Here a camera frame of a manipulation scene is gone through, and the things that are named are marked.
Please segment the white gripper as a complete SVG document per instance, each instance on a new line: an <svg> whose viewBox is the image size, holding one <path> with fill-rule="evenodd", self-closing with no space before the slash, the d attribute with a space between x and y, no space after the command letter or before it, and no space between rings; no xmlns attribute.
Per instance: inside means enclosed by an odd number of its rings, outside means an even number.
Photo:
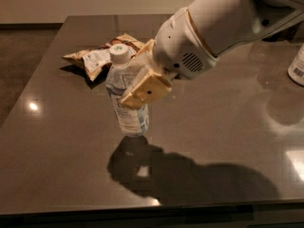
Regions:
<svg viewBox="0 0 304 228"><path fill-rule="evenodd" d="M200 38L188 8L179 9L165 21L155 40L147 41L135 56L143 53L152 53L158 66L186 80L212 69L218 60ZM126 90L120 103L131 109L153 103L172 89L172 82L164 74L148 66L130 68L123 82Z"/></svg>

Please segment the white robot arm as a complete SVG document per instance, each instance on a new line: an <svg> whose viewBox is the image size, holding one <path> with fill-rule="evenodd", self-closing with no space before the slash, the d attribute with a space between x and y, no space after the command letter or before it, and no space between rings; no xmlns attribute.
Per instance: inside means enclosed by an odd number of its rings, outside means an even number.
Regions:
<svg viewBox="0 0 304 228"><path fill-rule="evenodd" d="M160 27L144 67L121 103L137 109L171 91L175 78L192 80L237 46L272 36L303 20L304 0L195 0Z"/></svg>

